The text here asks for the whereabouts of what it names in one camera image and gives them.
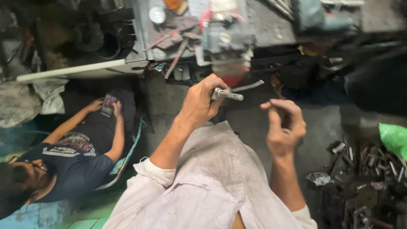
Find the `white shirt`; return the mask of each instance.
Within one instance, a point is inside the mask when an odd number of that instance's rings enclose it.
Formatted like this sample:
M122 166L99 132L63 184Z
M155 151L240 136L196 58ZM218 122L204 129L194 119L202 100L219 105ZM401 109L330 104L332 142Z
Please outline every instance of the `white shirt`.
M317 228L307 206L290 212L271 191L256 153L227 121L196 129L177 170L149 159L134 168L103 229L229 229L238 211L247 229Z

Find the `phone screen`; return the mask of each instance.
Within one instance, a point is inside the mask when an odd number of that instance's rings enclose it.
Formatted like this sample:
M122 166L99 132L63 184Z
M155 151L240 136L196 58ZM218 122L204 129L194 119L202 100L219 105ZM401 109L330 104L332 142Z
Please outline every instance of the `phone screen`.
M115 103L116 101L117 101L116 97L107 94L105 97L105 101L103 102L101 114L107 117L111 117L114 110L113 103Z

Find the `white pipe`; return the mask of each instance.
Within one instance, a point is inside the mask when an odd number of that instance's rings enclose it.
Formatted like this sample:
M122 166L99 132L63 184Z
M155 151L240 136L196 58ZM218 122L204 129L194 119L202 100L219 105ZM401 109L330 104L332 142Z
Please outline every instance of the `white pipe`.
M60 76L60 75L68 75L68 74L81 73L81 72L87 72L87 71L93 71L93 70L100 70L100 69L105 69L105 68L113 68L113 67L118 67L118 66L122 66L125 64L126 64L125 59L119 59L119 60L102 62L102 63L97 63L97 64L88 64L88 65L82 65L82 66L78 66L78 67L63 68L63 69L50 70L50 71L45 71L45 72L40 72L40 73L20 75L17 77L17 81L19 81L19 82L32 81L32 80L36 80L36 79L56 77L56 76Z

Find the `metal rod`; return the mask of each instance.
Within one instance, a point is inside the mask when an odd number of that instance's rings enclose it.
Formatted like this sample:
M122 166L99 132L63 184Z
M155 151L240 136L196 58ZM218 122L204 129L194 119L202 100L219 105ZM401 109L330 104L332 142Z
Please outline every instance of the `metal rod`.
M401 179L402 179L402 177L403 177L404 171L405 171L405 168L402 167L401 170L400 170L400 174L398 175L397 182L400 183L400 181L401 181Z
M231 92L238 92L238 91L243 91L243 90L247 90L247 89L252 89L252 88L258 87L258 86L260 86L262 84L264 84L264 81L259 80L254 84L250 84L250 85L247 85L247 86L244 86L244 87L234 88L234 89L231 90Z
M294 17L293 14L291 14L290 12L288 12L286 9L284 9L284 7L282 7L280 4L278 4L275 0L267 0L269 2L270 5L272 5L273 7L277 8L280 13L284 14L286 17L288 17L291 21L294 21Z
M390 167L392 168L393 174L394 174L395 176L397 176L396 168L394 167L394 164L393 164L393 162L391 162L391 161L390 161Z
M165 79L168 79L168 77L170 76L171 72L174 70L175 66L177 65L180 57L182 56L182 54L184 53L186 47L189 44L189 38L184 38L184 40L182 41L181 45L179 46L179 49L177 51L177 55L175 56L170 69L168 69L167 74L165 74Z
M239 101L243 100L243 95L227 93L227 92L223 92L223 91L219 92L219 96L222 98L229 98L229 99L234 99L234 100L239 100Z

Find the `metal table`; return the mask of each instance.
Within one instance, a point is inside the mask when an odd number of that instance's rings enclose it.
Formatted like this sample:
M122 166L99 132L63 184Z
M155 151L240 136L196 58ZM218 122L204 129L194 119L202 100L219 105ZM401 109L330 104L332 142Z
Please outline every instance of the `metal table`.
M148 43L147 22L149 21L149 9L154 6L164 7L162 0L133 0L138 4L140 23L144 36L145 47ZM202 9L209 0L195 1ZM365 0L361 9L353 12L343 11L342 15L348 15L357 21L357 25L364 33L390 33L406 29L404 19L392 8L393 0ZM339 39L340 37L355 34L348 32L342 34L321 34L298 37L294 34L291 22L280 15L273 7L262 0L247 0L249 24L255 35L255 48L266 48L278 45L299 44L327 39ZM148 60L168 61L174 58L175 52L166 52L159 48L153 48L146 52ZM192 57L194 52L186 50L182 57Z

